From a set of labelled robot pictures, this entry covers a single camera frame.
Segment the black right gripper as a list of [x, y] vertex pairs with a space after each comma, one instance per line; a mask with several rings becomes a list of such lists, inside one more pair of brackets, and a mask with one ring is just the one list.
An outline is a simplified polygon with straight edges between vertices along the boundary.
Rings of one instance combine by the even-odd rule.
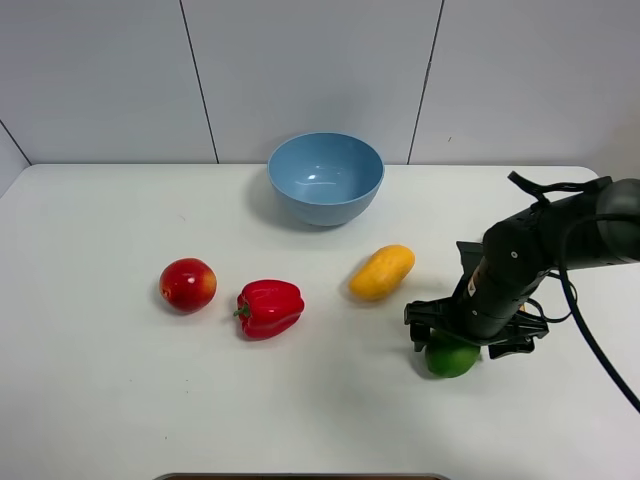
[[549, 328], [520, 307], [544, 278], [541, 273], [518, 279], [481, 260], [462, 295], [453, 293], [405, 306], [404, 323], [410, 328], [414, 351], [422, 352], [435, 330], [472, 345], [488, 346], [490, 359], [532, 353], [533, 339], [546, 336]]

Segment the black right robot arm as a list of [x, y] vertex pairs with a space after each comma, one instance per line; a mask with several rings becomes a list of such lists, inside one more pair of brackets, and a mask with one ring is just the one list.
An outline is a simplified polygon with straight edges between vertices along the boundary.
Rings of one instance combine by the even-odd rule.
[[463, 274], [451, 296], [406, 305], [415, 351], [440, 332], [486, 346], [492, 358], [530, 353], [551, 321], [521, 308], [553, 271], [638, 261], [638, 180], [539, 185], [516, 172], [508, 178], [534, 203], [493, 225], [481, 242], [457, 242]]

